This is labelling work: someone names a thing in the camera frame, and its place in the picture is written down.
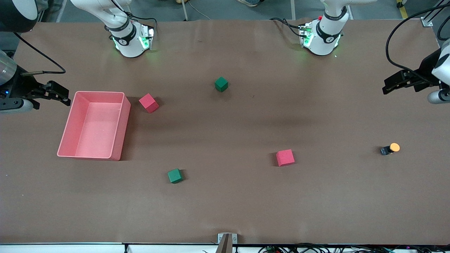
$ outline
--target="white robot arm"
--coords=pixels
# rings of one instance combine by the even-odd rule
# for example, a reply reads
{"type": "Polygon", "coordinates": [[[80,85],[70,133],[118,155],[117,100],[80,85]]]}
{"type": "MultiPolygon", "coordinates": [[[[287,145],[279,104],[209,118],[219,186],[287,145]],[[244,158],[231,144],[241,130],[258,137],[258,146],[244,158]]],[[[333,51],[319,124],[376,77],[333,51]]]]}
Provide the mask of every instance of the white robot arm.
{"type": "Polygon", "coordinates": [[[74,6],[98,17],[112,34],[112,40],[125,57],[137,57],[149,49],[153,40],[152,27],[131,21],[122,9],[132,0],[70,0],[74,6]]]}
{"type": "Polygon", "coordinates": [[[366,5],[377,0],[320,0],[325,5],[322,19],[300,27],[300,43],[317,55],[330,54],[338,45],[341,31],[348,20],[346,5],[366,5]]]}
{"type": "Polygon", "coordinates": [[[450,103],[450,39],[444,42],[441,47],[441,54],[436,62],[431,74],[439,79],[439,90],[428,95],[428,102],[432,104],[450,103]]]}

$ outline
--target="brown table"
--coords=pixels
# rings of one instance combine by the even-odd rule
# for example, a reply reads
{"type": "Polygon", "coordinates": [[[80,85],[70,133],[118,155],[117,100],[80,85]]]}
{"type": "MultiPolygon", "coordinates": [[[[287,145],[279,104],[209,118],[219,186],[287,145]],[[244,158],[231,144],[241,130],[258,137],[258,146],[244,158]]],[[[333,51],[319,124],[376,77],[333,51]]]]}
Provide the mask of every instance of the brown table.
{"type": "MultiPolygon", "coordinates": [[[[155,51],[127,59],[101,23],[41,23],[24,35],[77,90],[132,103],[122,161],[59,158],[69,107],[41,101],[1,116],[1,242],[447,244],[448,105],[429,89],[383,95],[398,69],[384,55],[396,20],[351,20],[340,46],[313,56],[272,21],[160,23],[155,51]],[[214,89],[229,80],[224,93],[214,89]],[[147,114],[138,99],[158,97],[147,114]],[[379,146],[401,151],[381,156],[379,146]],[[276,167],[292,149],[297,163],[276,167]],[[173,185],[167,171],[186,180],[173,185]]],[[[437,48],[407,22],[392,58],[415,68],[437,48]]],[[[29,71],[56,69],[20,44],[29,71]]]]}

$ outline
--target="pink bin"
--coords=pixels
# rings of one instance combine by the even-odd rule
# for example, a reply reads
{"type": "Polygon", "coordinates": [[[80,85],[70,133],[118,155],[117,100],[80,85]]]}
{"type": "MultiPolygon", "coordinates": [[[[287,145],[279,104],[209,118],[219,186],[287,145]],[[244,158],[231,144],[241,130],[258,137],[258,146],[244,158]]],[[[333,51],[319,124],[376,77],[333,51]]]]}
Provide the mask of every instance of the pink bin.
{"type": "Polygon", "coordinates": [[[123,92],[75,93],[58,156],[120,160],[130,107],[123,92]]]}

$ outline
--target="green cube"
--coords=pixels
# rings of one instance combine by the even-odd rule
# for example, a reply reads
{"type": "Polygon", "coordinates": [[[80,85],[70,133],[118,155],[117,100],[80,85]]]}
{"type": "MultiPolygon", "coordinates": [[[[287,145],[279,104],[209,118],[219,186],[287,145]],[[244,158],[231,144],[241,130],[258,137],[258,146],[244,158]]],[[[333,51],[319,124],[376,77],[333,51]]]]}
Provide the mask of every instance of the green cube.
{"type": "Polygon", "coordinates": [[[226,88],[228,88],[228,81],[223,77],[219,77],[219,79],[217,79],[214,83],[216,85],[216,89],[220,92],[224,92],[226,88]]]}
{"type": "Polygon", "coordinates": [[[172,184],[183,181],[183,176],[181,175],[181,171],[179,169],[171,170],[167,173],[167,175],[169,176],[169,180],[172,184]]]}

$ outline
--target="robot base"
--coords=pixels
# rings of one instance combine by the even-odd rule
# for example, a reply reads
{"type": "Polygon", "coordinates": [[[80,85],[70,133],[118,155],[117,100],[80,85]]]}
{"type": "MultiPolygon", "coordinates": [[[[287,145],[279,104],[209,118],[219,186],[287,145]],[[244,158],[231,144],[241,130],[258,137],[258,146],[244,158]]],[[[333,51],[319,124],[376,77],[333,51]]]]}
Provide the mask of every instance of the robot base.
{"type": "Polygon", "coordinates": [[[148,27],[139,22],[132,22],[132,24],[136,27],[137,32],[128,45],[122,45],[121,40],[116,41],[114,38],[112,39],[116,44],[116,49],[128,58],[138,57],[145,50],[151,50],[155,31],[153,27],[148,27]]]}
{"type": "Polygon", "coordinates": [[[306,36],[306,38],[300,37],[300,45],[316,55],[330,54],[333,49],[338,46],[341,35],[339,35],[332,43],[325,43],[324,40],[317,35],[317,23],[319,23],[318,19],[311,23],[306,23],[298,29],[300,35],[306,36]]]}

